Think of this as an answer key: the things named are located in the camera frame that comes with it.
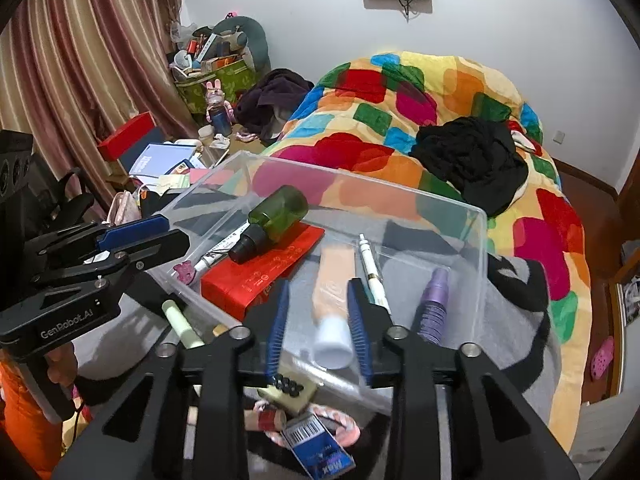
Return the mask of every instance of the pink bag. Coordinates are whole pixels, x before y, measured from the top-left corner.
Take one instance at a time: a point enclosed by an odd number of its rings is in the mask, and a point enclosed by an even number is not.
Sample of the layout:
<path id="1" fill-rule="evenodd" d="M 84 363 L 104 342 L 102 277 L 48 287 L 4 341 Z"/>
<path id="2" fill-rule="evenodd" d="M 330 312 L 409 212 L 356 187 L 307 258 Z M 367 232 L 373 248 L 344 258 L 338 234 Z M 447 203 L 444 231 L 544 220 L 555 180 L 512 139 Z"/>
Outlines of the pink bag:
<path id="1" fill-rule="evenodd" d="M 112 225 L 122 225 L 141 218 L 140 209 L 138 209 L 138 204 L 136 204 L 136 199 L 133 198 L 133 195 L 129 191 L 116 193 L 116 196 L 113 197 L 113 202 L 111 202 L 107 222 Z"/>

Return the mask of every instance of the pink bunny figure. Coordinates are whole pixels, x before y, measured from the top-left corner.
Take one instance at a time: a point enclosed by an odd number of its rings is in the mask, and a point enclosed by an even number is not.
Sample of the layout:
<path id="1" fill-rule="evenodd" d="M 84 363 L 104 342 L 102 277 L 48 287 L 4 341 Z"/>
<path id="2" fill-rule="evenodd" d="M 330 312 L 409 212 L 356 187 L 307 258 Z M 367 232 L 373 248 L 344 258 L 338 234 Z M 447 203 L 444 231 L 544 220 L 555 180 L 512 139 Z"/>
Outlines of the pink bunny figure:
<path id="1" fill-rule="evenodd" d="M 222 91 L 222 83 L 220 82 L 220 79 L 216 79 L 215 87 L 211 84 L 211 81 L 207 81 L 207 94 L 205 95 L 205 101 L 207 102 L 207 121 L 211 122 L 211 118 L 209 116 L 209 112 L 211 110 L 224 107 L 231 124 L 236 122 L 234 109 L 231 106 L 231 103 L 225 100 L 225 93 Z"/>

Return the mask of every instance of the green plastic bottle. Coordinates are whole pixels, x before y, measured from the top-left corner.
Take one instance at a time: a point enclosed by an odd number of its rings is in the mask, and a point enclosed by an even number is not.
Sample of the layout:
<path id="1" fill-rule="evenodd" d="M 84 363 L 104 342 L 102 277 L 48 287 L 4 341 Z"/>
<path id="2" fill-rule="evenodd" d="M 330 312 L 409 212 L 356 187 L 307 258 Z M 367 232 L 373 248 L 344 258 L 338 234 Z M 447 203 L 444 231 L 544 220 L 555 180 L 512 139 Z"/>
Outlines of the green plastic bottle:
<path id="1" fill-rule="evenodd" d="M 300 190 L 288 185 L 280 187 L 249 213 L 249 227 L 229 250 L 229 257 L 236 264 L 243 264 L 265 253 L 308 211 L 309 204 Z"/>

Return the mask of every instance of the green storage basket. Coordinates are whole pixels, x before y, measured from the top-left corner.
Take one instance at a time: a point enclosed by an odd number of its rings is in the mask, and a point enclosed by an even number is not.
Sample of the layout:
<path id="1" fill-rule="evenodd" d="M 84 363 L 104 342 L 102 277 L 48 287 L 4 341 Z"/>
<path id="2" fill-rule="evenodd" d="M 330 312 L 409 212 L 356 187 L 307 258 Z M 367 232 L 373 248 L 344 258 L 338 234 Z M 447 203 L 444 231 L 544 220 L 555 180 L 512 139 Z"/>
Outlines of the green storage basket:
<path id="1" fill-rule="evenodd" d="M 231 104 L 236 102 L 236 92 L 248 90 L 257 82 L 256 74 L 251 70 L 243 59 L 235 63 L 223 66 L 215 72 L 210 72 L 200 77 L 189 78 L 182 83 L 176 83 L 178 93 L 185 102 L 192 114 L 205 114 L 207 112 L 207 102 L 204 99 L 206 94 L 205 85 L 207 81 L 214 82 L 220 79 L 225 98 Z"/>

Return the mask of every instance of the wall outlet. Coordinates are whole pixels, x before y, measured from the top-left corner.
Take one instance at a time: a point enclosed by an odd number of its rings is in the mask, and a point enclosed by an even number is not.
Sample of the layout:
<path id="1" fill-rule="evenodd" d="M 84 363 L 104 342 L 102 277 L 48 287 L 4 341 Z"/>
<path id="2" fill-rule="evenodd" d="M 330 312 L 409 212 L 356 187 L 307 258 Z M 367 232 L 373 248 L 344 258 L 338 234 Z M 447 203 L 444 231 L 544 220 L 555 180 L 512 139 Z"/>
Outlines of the wall outlet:
<path id="1" fill-rule="evenodd" d="M 556 134 L 554 135 L 554 142 L 562 144 L 564 142 L 564 132 L 561 132 L 560 130 L 556 131 Z"/>

